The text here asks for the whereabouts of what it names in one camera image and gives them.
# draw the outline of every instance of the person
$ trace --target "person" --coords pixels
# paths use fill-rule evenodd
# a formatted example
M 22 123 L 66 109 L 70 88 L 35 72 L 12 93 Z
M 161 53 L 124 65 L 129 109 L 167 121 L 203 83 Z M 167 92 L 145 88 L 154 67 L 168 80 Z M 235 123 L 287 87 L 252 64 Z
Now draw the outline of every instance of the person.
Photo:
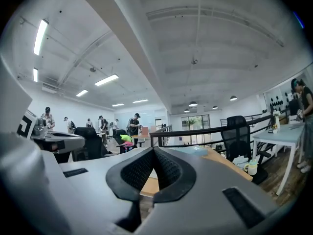
M 141 130 L 141 125 L 139 124 L 139 120 L 138 118 L 140 118 L 139 113 L 136 113 L 135 116 L 130 119 L 130 124 L 129 124 L 129 133 L 130 136 L 133 137 L 134 135 L 138 135 L 138 130 Z M 134 140 L 134 146 L 137 148 L 137 143 L 138 143 L 138 139 L 133 139 Z
M 93 128 L 93 124 L 90 121 L 90 118 L 87 119 L 86 127 L 92 127 Z
M 116 130 L 118 130 L 117 122 L 118 122 L 118 119 L 116 119 L 116 120 L 114 121 L 114 123 L 113 123 L 113 128 L 112 128 L 112 130 L 113 130 L 113 136 L 116 135 Z
M 43 113 L 41 117 L 45 119 L 48 130 L 53 131 L 53 127 L 55 126 L 55 122 L 54 122 L 54 118 L 52 117 L 52 114 L 50 112 L 51 112 L 51 109 L 50 109 L 50 107 L 47 106 L 45 108 L 45 113 Z
M 64 121 L 66 121 L 66 124 L 67 124 L 67 132 L 70 134 L 74 134 L 74 131 L 76 129 L 74 122 L 68 119 L 68 117 L 65 117 Z
M 303 141 L 303 151 L 304 151 L 304 162 L 298 164 L 298 168 L 301 169 L 302 173 L 310 171 L 312 167 L 312 157 L 313 157 L 313 93 L 305 85 L 303 80 L 298 81 L 293 79 L 291 81 L 291 88 L 301 94 L 303 111 L 301 113 L 301 118 L 305 120 L 304 126 L 304 138 Z
M 99 119 L 101 120 L 101 128 L 100 131 L 103 132 L 102 134 L 102 142 L 105 145 L 105 147 L 108 147 L 107 142 L 107 129 L 108 129 L 108 122 L 103 116 L 99 116 Z

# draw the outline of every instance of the mesh chair back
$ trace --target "mesh chair back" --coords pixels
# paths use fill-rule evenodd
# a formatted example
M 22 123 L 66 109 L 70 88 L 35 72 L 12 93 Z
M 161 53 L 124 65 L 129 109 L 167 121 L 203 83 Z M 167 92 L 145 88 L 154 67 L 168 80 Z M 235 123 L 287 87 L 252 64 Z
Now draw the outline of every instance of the mesh chair back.
M 226 158 L 233 161 L 238 156 L 251 159 L 250 127 L 243 116 L 227 118 L 227 127 L 221 131 L 226 148 Z

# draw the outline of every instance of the sneaker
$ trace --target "sneaker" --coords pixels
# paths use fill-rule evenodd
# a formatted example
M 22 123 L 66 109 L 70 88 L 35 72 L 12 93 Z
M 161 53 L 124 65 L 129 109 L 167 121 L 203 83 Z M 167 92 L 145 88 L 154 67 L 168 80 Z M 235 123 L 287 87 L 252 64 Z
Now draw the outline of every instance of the sneaker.
M 311 166 L 306 165 L 304 168 L 301 169 L 301 172 L 302 172 L 302 173 L 307 173 L 307 172 L 310 171 L 310 170 L 311 170 Z
M 308 164 L 307 161 L 303 161 L 302 163 L 298 164 L 297 167 L 298 167 L 299 169 L 301 169 L 301 168 L 305 167 L 307 164 Z

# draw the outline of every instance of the black slot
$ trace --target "black slot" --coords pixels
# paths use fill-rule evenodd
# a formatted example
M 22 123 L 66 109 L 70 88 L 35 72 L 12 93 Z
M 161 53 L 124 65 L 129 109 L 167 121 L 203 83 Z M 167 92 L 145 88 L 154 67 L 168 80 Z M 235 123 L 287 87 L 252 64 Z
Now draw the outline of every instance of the black slot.
M 228 188 L 223 190 L 223 193 L 248 229 L 265 219 L 264 215 L 251 205 L 238 189 Z
M 88 172 L 85 168 L 76 169 L 76 170 L 70 170 L 70 171 L 64 171 L 63 174 L 66 178 L 76 176 L 82 173 Z

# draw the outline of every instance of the ceiling light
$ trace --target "ceiling light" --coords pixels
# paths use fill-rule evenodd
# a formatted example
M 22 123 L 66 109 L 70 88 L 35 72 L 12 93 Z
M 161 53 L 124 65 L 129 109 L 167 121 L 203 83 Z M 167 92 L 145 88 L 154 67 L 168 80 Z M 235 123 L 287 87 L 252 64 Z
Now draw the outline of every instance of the ceiling light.
M 112 80 L 115 80 L 115 79 L 118 79 L 118 76 L 116 74 L 114 74 L 112 76 L 109 76 L 109 77 L 107 77 L 105 79 L 102 79 L 101 81 L 95 83 L 95 85 L 96 86 L 100 86 L 100 85 L 103 85 L 103 84 L 108 83 L 108 82 L 110 82 Z
M 34 81 L 38 82 L 38 70 L 36 68 L 34 68 L 33 72 L 34 72 Z
M 112 105 L 112 107 L 121 106 L 121 105 L 124 105 L 124 104 L 114 104 Z
M 76 96 L 82 96 L 86 94 L 87 92 L 88 92 L 87 90 L 83 90 L 82 92 L 79 92 L 79 94 L 77 94 Z
M 191 101 L 190 104 L 189 104 L 189 107 L 195 107 L 197 105 L 198 104 L 195 101 Z
M 236 96 L 231 96 L 231 97 L 230 97 L 230 101 L 234 101 L 234 100 L 236 100 L 236 99 L 237 99 Z
M 144 100 L 134 101 L 133 103 L 136 104 L 136 103 L 141 103 L 141 102 L 145 102 L 145 101 L 149 101 L 149 100 L 144 99 Z
M 35 41 L 35 46 L 34 46 L 34 53 L 36 55 L 39 55 L 39 50 L 40 50 L 40 46 L 41 46 L 41 42 L 43 40 L 44 34 L 45 34 L 45 30 L 48 26 L 48 22 L 45 20 L 41 20 L 38 31 L 37 31 L 37 36 L 36 36 L 36 41 Z

